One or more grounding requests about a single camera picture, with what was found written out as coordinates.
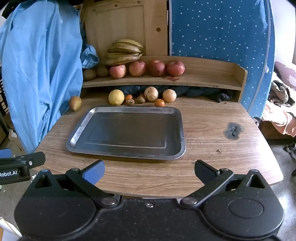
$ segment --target wooden table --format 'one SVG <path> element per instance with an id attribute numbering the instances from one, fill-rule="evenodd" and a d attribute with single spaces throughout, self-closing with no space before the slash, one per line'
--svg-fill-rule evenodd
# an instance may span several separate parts
<path id="1" fill-rule="evenodd" d="M 78 111 L 68 111 L 57 121 L 36 150 L 46 155 L 45 164 L 37 170 L 47 168 L 52 173 L 65 173 L 70 168 L 83 169 L 103 159 L 106 171 L 97 187 L 110 193 L 145 197 L 179 198 L 202 187 L 194 174 L 194 163 L 198 159 L 237 174 L 258 169 L 270 185 L 283 179 L 263 135 L 243 106 L 235 102 L 215 103 L 208 99 L 180 97 L 167 103 L 166 106 L 181 111 L 186 142 L 185 154 L 174 161 L 112 158 L 67 151 L 66 141 L 71 131 L 89 108 L 98 105 L 108 105 L 106 94 L 89 95 L 82 100 Z M 243 127 L 238 140 L 224 136 L 229 122 Z"/>

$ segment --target blue polka dot curtain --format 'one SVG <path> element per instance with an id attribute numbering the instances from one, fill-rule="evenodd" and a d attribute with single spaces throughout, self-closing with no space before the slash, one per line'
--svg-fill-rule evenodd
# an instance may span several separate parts
<path id="1" fill-rule="evenodd" d="M 171 0 L 170 28 L 171 55 L 229 61 L 245 68 L 241 104 L 251 117 L 262 116 L 274 66 L 269 0 Z"/>

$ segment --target bolt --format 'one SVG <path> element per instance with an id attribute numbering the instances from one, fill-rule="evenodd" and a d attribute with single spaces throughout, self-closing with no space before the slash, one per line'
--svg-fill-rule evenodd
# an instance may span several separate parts
<path id="1" fill-rule="evenodd" d="M 197 200 L 194 197 L 185 197 L 181 201 L 187 206 L 197 204 Z"/>
<path id="2" fill-rule="evenodd" d="M 102 200 L 102 204 L 104 205 L 114 205 L 116 203 L 116 199 L 112 198 L 112 197 L 105 197 L 103 200 Z"/>
<path id="3" fill-rule="evenodd" d="M 148 202 L 145 203 L 145 206 L 146 207 L 154 207 L 153 203 L 148 203 Z"/>

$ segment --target silver baking tray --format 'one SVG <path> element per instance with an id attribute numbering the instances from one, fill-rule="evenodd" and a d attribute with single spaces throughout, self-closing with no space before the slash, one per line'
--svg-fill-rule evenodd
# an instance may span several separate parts
<path id="1" fill-rule="evenodd" d="M 173 160 L 185 152 L 181 113 L 172 107 L 91 108 L 67 140 L 71 152 Z"/>

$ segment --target concrete floor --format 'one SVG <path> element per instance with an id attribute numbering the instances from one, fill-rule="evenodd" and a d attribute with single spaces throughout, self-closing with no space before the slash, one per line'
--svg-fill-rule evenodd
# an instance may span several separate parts
<path id="1" fill-rule="evenodd" d="M 285 144 L 288 144 L 286 140 L 277 140 L 269 144 L 284 174 L 284 180 L 272 186 L 273 191 L 285 210 L 285 219 L 278 236 L 282 241 L 296 240 L 296 178 L 291 177 L 292 171 L 296 168 L 296 163 L 292 160 L 290 155 L 283 150 Z M 11 148 L 15 155 L 21 154 L 19 148 L 13 143 L 6 143 L 5 146 L 6 148 Z M 34 170 L 31 170 L 31 176 L 35 173 Z M 13 217 L 14 209 L 29 185 L 30 181 L 14 183 L 3 185 L 0 190 L 0 216 L 4 217 L 5 220 L 16 227 L 17 225 Z"/>

